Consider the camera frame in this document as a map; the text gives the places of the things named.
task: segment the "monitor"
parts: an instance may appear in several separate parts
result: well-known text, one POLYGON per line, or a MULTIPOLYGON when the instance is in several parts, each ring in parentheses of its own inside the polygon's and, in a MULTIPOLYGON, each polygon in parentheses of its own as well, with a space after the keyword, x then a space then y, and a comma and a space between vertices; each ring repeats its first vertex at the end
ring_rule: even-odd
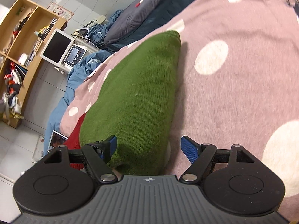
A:
POLYGON ((41 58, 59 67, 73 45, 74 40, 73 37, 56 28, 44 46, 41 58))

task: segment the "small display screen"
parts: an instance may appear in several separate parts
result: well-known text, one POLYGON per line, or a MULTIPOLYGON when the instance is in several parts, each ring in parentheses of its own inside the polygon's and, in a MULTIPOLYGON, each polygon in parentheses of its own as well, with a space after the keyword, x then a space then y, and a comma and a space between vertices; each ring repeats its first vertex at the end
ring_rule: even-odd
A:
POLYGON ((78 49, 73 48, 71 53, 68 55, 68 58, 66 59, 66 61, 69 62, 69 63, 72 63, 78 52, 79 52, 78 49))
POLYGON ((55 32, 43 55, 58 64, 70 43, 71 39, 55 32))

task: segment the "silver screw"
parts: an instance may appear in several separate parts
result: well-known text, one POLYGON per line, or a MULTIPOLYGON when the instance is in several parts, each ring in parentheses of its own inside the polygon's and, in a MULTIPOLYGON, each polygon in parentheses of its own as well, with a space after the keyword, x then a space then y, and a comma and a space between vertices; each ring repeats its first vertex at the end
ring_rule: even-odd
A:
POLYGON ((184 174, 183 175, 183 180, 189 182, 189 181, 194 181, 197 179, 197 176, 192 174, 192 173, 188 173, 188 174, 184 174))
POLYGON ((101 176, 101 179, 105 182, 110 182, 115 179, 115 176, 113 174, 107 173, 107 174, 103 174, 101 176))

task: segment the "crumpled blue cloth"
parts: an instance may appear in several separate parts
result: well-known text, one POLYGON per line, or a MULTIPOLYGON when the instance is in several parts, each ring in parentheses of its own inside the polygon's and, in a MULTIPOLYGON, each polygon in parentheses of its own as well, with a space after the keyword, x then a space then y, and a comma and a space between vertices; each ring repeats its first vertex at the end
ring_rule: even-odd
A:
POLYGON ((89 39, 96 45, 102 46, 108 30, 111 28, 111 26, 114 24, 114 22, 122 12, 122 9, 117 10, 114 14, 111 15, 107 24, 95 24, 94 26, 90 27, 88 32, 89 39))
POLYGON ((83 58, 77 65, 74 65, 68 74, 68 81, 64 96, 60 99, 56 108, 52 111, 47 128, 44 134, 44 156, 48 153, 48 146, 52 132, 60 131, 60 122, 67 107, 74 100, 75 90, 79 87, 87 76, 90 75, 102 62, 104 62, 111 53, 106 50, 100 50, 83 58))

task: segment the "red knitted cloth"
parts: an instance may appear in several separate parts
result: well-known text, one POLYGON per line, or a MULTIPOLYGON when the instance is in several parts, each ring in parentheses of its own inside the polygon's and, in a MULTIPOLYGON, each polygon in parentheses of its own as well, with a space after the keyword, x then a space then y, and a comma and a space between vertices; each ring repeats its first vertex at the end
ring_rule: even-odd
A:
MULTIPOLYGON (((73 132, 69 136, 68 140, 64 143, 68 147, 68 149, 81 149, 79 134, 80 134, 81 125, 83 123, 85 115, 86 113, 79 118, 76 127, 74 128, 73 132)), ((70 166, 79 170, 83 168, 82 163, 71 163, 70 166)))

